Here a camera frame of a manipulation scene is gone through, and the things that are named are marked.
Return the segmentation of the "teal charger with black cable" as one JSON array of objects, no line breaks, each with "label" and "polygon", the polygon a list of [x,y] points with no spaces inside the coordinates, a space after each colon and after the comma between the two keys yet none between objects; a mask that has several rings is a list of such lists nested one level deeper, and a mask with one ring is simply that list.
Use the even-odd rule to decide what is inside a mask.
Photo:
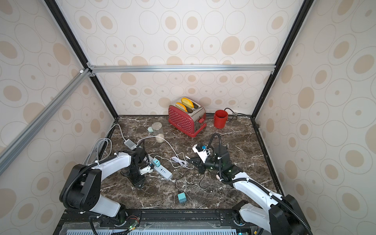
[{"label": "teal charger with black cable", "polygon": [[[189,170],[191,170],[191,169],[188,168],[188,169],[182,174],[182,176],[181,176],[180,178],[176,179],[175,182],[174,182],[174,186],[175,186],[175,188],[176,188],[177,191],[178,191],[177,199],[178,199],[178,202],[179,202],[180,204],[184,204],[184,203],[187,202],[187,195],[186,195],[186,193],[185,193],[182,189],[179,189],[179,188],[177,187],[177,182],[178,182],[179,180],[183,179],[183,178],[185,177],[186,173],[187,173]],[[201,180],[200,180],[198,186],[199,186],[200,188],[202,188],[202,189],[204,189],[204,190],[206,190],[206,191],[212,193],[213,190],[201,186],[201,183],[202,183],[202,181],[204,180],[204,178],[205,178],[205,174],[203,174],[203,176],[202,176],[202,178],[201,178]]]}]

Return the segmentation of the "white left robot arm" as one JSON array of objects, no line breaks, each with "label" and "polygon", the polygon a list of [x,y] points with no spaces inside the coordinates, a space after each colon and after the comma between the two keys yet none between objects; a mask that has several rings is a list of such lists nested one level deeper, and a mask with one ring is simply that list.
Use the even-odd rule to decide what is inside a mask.
[{"label": "white left robot arm", "polygon": [[64,207],[83,212],[94,212],[123,223],[127,218],[125,206],[101,195],[101,182],[121,170],[136,188],[145,182],[145,174],[154,167],[152,158],[141,147],[115,153],[90,165],[75,165],[61,191],[59,200]]}]

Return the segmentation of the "teal charger with white cable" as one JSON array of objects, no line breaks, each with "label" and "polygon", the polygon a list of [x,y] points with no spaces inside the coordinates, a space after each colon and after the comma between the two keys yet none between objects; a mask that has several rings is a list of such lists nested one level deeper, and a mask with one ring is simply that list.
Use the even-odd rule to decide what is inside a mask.
[{"label": "teal charger with white cable", "polygon": [[177,168],[176,166],[174,166],[173,161],[172,161],[171,159],[167,159],[167,158],[161,157],[161,156],[159,156],[159,155],[154,156],[152,162],[153,162],[153,164],[154,164],[155,166],[161,166],[161,162],[160,162],[160,160],[166,160],[166,161],[168,161],[168,162],[171,163],[171,166],[172,166],[173,168]]}]

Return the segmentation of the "white power strip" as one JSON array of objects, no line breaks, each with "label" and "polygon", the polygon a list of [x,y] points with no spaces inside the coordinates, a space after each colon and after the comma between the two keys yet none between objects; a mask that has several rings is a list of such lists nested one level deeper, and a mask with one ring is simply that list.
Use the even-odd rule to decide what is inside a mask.
[{"label": "white power strip", "polygon": [[126,140],[124,144],[130,149],[131,165],[124,168],[120,173],[126,176],[132,184],[136,185],[145,179],[145,174],[157,172],[166,180],[170,180],[172,173],[167,170],[160,161],[152,158],[147,154],[146,150],[130,139]]}]

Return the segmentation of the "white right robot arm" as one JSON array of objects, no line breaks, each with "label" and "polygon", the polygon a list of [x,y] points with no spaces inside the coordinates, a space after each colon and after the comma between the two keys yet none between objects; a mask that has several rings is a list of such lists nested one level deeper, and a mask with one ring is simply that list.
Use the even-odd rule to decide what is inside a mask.
[{"label": "white right robot arm", "polygon": [[189,161],[200,174],[216,170],[217,179],[223,184],[244,193],[258,207],[242,201],[233,207],[234,222],[238,225],[252,223],[272,235],[311,235],[310,225],[297,200],[291,195],[282,196],[252,179],[233,164],[227,147],[219,145],[209,150],[206,146],[194,145],[197,157]]}]

